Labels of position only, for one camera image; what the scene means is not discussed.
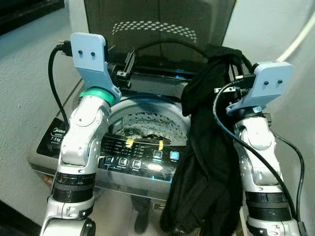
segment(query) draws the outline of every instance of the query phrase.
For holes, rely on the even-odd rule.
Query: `white hose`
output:
[[[310,17],[309,21],[305,24],[304,28],[301,30],[300,34],[296,37],[296,39],[292,42],[292,44],[288,47],[288,49],[278,57],[278,62],[283,62],[291,56],[291,54],[300,46],[306,36],[309,34],[313,26],[315,25],[315,12]]]

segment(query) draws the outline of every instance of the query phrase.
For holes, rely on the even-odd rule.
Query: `black cloth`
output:
[[[230,236],[237,226],[243,198],[239,159],[232,140],[217,125],[212,105],[214,88],[229,81],[229,65],[236,65],[242,73],[242,52],[214,46],[205,52],[208,64],[182,94],[183,115],[191,114],[190,131],[160,226],[164,231],[186,234],[201,227],[203,236]],[[227,97],[219,101],[218,116],[231,129],[234,121],[225,112],[228,101]]]

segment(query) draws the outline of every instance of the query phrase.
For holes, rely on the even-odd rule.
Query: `washing machine control panel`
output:
[[[185,146],[137,142],[106,134],[99,167],[136,176],[171,181]]]
[[[64,135],[64,123],[55,118],[42,138],[37,153],[58,158]],[[185,146],[165,145],[162,141],[137,142],[106,134],[101,143],[98,167],[171,182],[184,150]]]

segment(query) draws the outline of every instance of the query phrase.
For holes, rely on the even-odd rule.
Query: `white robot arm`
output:
[[[41,236],[95,235],[95,223],[88,216],[94,206],[100,143],[108,129],[110,106],[121,98],[107,71],[105,46],[100,35],[71,35],[74,65],[86,90],[80,95],[82,100],[72,112],[70,128],[63,138]]]
[[[240,159],[249,210],[247,227],[254,236],[307,235],[303,222],[297,222],[294,204],[275,156],[275,137],[262,114],[268,102],[283,94],[292,69],[292,65],[286,62],[256,64],[252,76],[236,77],[218,92],[214,101],[216,121],[234,139]],[[226,89],[231,86],[242,87],[249,77],[254,78],[254,82],[247,95],[226,108],[228,115],[238,118],[233,134],[219,120],[216,103]]]

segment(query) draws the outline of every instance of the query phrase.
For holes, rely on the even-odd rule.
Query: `control panel button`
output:
[[[169,154],[169,158],[171,160],[178,161],[179,160],[179,152],[178,151],[171,151]]]
[[[126,166],[127,165],[127,158],[123,158],[123,157],[119,158],[118,165]]]
[[[140,167],[141,167],[141,161],[134,160],[133,163],[132,163],[132,167],[133,167],[134,169],[140,169]]]
[[[113,160],[114,160],[114,158],[113,157],[107,157],[106,159],[105,159],[105,163],[106,164],[113,164]]]
[[[153,158],[162,159],[162,156],[163,156],[163,151],[154,150],[154,152],[153,152]]]

